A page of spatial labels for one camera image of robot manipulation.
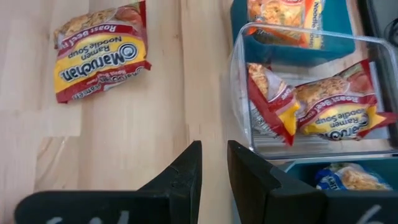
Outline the large teal plastic bin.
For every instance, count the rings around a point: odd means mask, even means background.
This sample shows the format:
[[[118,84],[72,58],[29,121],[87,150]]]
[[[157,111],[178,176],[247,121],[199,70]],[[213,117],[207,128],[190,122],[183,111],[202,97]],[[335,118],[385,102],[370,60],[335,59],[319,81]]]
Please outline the large teal plastic bin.
[[[356,163],[379,174],[395,191],[398,191],[398,156],[370,157],[361,159],[306,159],[287,162],[278,168],[288,175],[305,182],[316,188],[315,175],[321,169],[332,163],[350,162]]]

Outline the orange Maruchan ramen packet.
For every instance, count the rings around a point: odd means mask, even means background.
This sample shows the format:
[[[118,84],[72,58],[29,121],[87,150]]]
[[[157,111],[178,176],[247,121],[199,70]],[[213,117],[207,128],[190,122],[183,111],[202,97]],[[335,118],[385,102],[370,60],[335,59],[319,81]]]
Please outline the orange Maruchan ramen packet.
[[[325,0],[247,0],[248,19],[271,25],[322,30]],[[246,31],[263,44],[321,49],[323,36],[284,29],[252,27]]]

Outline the small teal plastic bin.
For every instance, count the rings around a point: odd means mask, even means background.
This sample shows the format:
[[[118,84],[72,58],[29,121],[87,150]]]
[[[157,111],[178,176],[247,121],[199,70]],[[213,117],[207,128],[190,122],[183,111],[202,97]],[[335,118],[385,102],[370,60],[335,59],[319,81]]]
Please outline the small teal plastic bin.
[[[339,34],[352,34],[349,13],[345,0],[331,0],[326,3],[325,12],[321,16],[326,19],[325,30]],[[352,54],[355,50],[354,41],[339,39],[322,34],[325,46],[320,50],[303,47],[289,47],[285,44],[263,44],[255,36],[243,38],[245,59],[248,62],[273,61],[286,65],[316,66]]]

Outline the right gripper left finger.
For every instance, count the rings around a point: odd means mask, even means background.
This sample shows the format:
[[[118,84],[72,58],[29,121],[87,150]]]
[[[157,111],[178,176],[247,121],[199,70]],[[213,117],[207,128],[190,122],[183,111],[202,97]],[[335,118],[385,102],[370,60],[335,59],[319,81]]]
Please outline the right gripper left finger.
[[[137,190],[48,190],[21,200],[15,224],[197,224],[202,147],[193,141]]]

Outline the blue Maruchan ramen packet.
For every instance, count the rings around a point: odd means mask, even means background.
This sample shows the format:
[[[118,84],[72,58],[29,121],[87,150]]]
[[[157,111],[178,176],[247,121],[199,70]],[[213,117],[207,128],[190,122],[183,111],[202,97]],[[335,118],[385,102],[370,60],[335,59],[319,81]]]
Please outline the blue Maruchan ramen packet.
[[[332,163],[315,175],[319,190],[393,190],[377,173],[356,163]]]

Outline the clear plastic bin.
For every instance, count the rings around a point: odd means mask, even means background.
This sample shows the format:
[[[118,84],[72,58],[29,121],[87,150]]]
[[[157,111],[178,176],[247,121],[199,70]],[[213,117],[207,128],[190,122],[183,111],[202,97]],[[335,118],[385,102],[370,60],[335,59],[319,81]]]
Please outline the clear plastic bin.
[[[354,41],[355,50],[352,54],[345,57],[316,66],[286,65],[273,61],[248,62],[245,59],[246,51],[244,49],[243,38],[245,36],[252,36],[246,33],[247,29],[252,27],[284,29],[320,35],[325,34],[339,39],[351,39]],[[231,54],[229,69],[231,97],[234,113],[248,139],[250,150],[262,155],[268,160],[296,160],[349,156],[371,157],[398,153],[398,121],[381,128],[373,129],[359,140],[346,139],[332,141],[315,134],[302,134],[297,128],[294,142],[291,146],[288,146],[284,142],[261,134],[258,130],[254,129],[248,97],[247,63],[258,63],[270,67],[276,75],[280,76],[288,85],[295,88],[305,83],[332,77],[352,65],[367,59],[369,60],[371,76],[378,100],[377,110],[378,112],[388,112],[384,109],[383,100],[379,92],[377,71],[374,68],[374,63],[369,57],[370,47],[375,47],[377,45],[386,46],[382,40],[375,37],[355,36],[336,32],[250,22],[233,26],[233,41],[234,47]]]

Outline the red Maruchan ramen packet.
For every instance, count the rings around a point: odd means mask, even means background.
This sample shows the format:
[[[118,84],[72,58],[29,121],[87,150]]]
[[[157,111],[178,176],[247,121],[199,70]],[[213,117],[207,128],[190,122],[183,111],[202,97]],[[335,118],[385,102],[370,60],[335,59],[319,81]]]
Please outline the red Maruchan ramen packet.
[[[378,112],[367,59],[332,77],[296,86],[295,93],[300,103],[297,128],[302,134],[359,140],[398,121],[398,114]]]
[[[254,129],[291,146],[297,131],[296,113],[300,109],[295,88],[270,67],[258,63],[247,63],[246,66]]]
[[[109,90],[150,70],[146,22],[146,2],[139,1],[74,17],[56,29],[57,102]]]

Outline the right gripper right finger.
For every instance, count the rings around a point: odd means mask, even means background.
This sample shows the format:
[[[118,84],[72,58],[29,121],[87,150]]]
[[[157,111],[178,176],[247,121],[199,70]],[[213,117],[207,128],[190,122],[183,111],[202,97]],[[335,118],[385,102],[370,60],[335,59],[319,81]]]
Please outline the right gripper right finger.
[[[241,224],[398,224],[398,191],[319,190],[236,141],[228,172]]]

